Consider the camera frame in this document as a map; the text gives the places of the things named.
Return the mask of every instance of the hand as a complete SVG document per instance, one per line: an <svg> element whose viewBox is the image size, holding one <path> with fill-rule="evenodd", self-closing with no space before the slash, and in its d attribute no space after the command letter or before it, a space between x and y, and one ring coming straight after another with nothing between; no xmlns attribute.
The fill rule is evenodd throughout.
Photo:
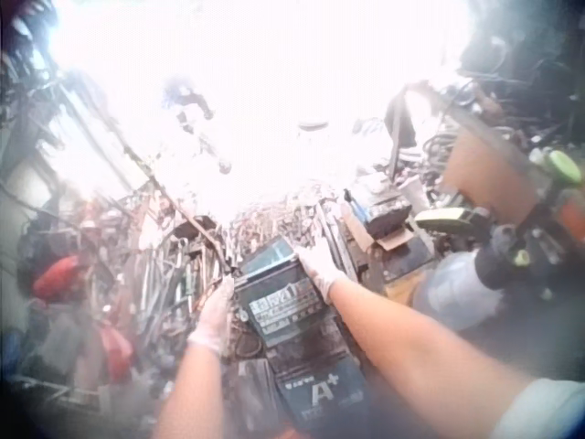
<svg viewBox="0 0 585 439"><path fill-rule="evenodd" d="M331 285L336 280L346 277L346 274L335 267L327 240L325 238L318 240L312 249L297 247L295 251L304 270L317 285L323 300L326 304L330 304L329 290Z"/></svg>
<svg viewBox="0 0 585 439"><path fill-rule="evenodd" d="M197 327L189 336L190 343L205 346L221 355L228 335L229 300L233 294L234 279L226 276L203 305Z"/></svg>

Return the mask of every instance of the forearm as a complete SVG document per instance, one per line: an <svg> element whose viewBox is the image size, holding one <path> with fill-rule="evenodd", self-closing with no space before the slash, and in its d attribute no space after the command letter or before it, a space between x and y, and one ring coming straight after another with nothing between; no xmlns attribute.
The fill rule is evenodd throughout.
<svg viewBox="0 0 585 439"><path fill-rule="evenodd" d="M181 363L175 388L159 418L155 439L223 435L221 367L209 348L192 344Z"/></svg>
<svg viewBox="0 0 585 439"><path fill-rule="evenodd" d="M434 320L347 279L334 282L329 297L370 360L443 436L488 436L531 381Z"/></svg>

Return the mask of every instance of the metal pipe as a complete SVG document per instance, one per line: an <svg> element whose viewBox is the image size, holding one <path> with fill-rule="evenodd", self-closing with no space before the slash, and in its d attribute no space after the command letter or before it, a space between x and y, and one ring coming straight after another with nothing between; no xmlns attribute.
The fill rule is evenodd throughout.
<svg viewBox="0 0 585 439"><path fill-rule="evenodd" d="M118 169L116 164L113 163L112 160L103 151L103 149L100 146L100 143L93 136L90 127L83 120L83 116L81 115L75 103L73 103L73 101L69 97L67 91L65 91L63 86L58 86L57 90L60 91L62 101L65 104L65 108L73 116L73 118L77 120L78 126L85 135L85 138L90 144L91 149L93 149L93 151L101 158L101 160L103 160L112 169L113 173L116 175L118 180L120 180L120 183L122 183L122 185L124 186L124 189L126 189L128 192L132 191L133 190L132 185L130 184L126 176L123 174L123 172L120 169Z"/></svg>
<svg viewBox="0 0 585 439"><path fill-rule="evenodd" d="M195 228L195 230L197 230L199 233L201 233L201 235L206 240L209 241L209 243L212 245L213 249L215 250L216 254L218 255L218 259L219 259L219 263L221 264L222 272L229 273L230 269L229 269L228 263L226 261L226 258L223 254L223 250L221 249L221 245L207 232L207 230L205 230L205 228L201 224L199 224L195 219L191 218L191 216L188 213L186 213L178 205L178 203L168 194L165 187L154 176L153 170L142 160L142 158L140 158L140 156L138 156L134 152L134 150L130 147L130 145L128 145L128 143L124 139L122 132L120 131L118 126L115 125L114 123L112 123L107 118L104 118L103 116L102 116L102 118L103 118L103 121L108 126L108 128L110 128L110 130L112 130L112 132L118 138L118 141L122 145L124 153L126 153L134 161L134 163L140 168L141 171L143 171L143 173L153 183L154 187L161 192L163 197L168 199L171 206L173 206L173 208L177 212L179 212L181 214L181 216L183 216L183 218L185 218L185 220Z"/></svg>

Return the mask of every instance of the car battery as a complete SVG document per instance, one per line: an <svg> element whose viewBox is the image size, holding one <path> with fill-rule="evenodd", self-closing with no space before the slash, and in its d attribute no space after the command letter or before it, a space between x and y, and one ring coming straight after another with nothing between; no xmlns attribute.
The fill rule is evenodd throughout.
<svg viewBox="0 0 585 439"><path fill-rule="evenodd" d="M235 289L264 342L287 412L295 428L312 437L369 437L366 381L335 312L297 257L284 254L281 246L260 249L246 268L263 268L239 278Z"/></svg>
<svg viewBox="0 0 585 439"><path fill-rule="evenodd" d="M351 356L276 384L297 428L312 437L369 437L367 384Z"/></svg>
<svg viewBox="0 0 585 439"><path fill-rule="evenodd" d="M332 313L296 255L239 278L235 290L267 348L300 335Z"/></svg>
<svg viewBox="0 0 585 439"><path fill-rule="evenodd" d="M412 210L412 205L381 172L358 178L346 189L345 200L375 240L401 228Z"/></svg>

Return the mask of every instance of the sleeve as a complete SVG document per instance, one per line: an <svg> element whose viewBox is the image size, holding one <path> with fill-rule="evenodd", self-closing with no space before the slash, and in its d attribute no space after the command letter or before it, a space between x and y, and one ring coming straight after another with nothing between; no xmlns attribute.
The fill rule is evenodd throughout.
<svg viewBox="0 0 585 439"><path fill-rule="evenodd" d="M490 439L562 439L585 414L585 384L535 380L512 402Z"/></svg>

